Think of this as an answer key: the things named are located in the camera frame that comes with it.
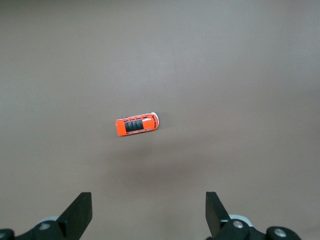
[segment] orange toy van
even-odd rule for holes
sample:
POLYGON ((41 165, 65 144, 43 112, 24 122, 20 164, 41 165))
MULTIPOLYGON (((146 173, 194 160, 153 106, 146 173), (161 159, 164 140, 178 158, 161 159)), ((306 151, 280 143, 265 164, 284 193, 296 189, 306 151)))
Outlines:
POLYGON ((129 136, 154 131, 158 126, 159 118, 154 112, 123 117, 115 121, 115 128, 119 136, 129 136))

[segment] floor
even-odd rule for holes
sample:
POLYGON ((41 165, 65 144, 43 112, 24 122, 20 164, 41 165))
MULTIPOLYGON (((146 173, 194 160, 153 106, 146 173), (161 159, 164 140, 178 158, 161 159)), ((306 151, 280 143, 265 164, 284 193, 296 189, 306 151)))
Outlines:
POLYGON ((92 193, 83 240, 204 240, 206 192, 320 234, 318 0, 2 1, 1 228, 92 193), (118 137, 148 112, 157 131, 118 137))

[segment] black bracket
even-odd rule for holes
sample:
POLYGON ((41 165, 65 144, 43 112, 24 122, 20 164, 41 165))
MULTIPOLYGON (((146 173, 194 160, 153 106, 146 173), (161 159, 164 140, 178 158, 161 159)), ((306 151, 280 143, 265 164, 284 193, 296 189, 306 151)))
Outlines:
POLYGON ((0 240, 79 240, 91 219, 91 193, 82 192, 57 220, 43 221, 19 236, 0 229, 0 240))
POLYGON ((215 192, 206 193, 205 218, 211 232, 207 240, 301 240, 286 227, 271 226, 264 234, 240 219, 231 219, 215 192))

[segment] orange toy car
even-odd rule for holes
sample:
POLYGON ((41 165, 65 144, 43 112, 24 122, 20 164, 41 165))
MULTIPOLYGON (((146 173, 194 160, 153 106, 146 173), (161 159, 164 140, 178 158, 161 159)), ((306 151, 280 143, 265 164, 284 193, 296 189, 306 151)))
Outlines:
POLYGON ((129 136, 154 131, 159 126, 159 118, 154 112, 137 116, 123 117, 115 121, 119 136, 129 136))

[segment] screw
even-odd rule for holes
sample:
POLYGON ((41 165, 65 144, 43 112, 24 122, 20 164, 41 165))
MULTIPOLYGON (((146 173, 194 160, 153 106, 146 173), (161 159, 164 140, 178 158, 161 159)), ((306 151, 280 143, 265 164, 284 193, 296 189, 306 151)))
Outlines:
POLYGON ((39 227, 39 230, 46 230, 50 228, 50 224, 49 223, 42 223, 41 226, 39 227))
POLYGON ((233 226, 235 226, 237 229, 242 229, 244 227, 242 222, 237 221, 237 220, 233 222, 233 226))
POLYGON ((284 238, 284 237, 287 236, 287 234, 285 233, 285 231, 283 231, 283 230, 280 229, 280 228, 276 228, 276 229, 274 230, 274 233, 275 233, 277 236, 281 237, 281 238, 284 238))

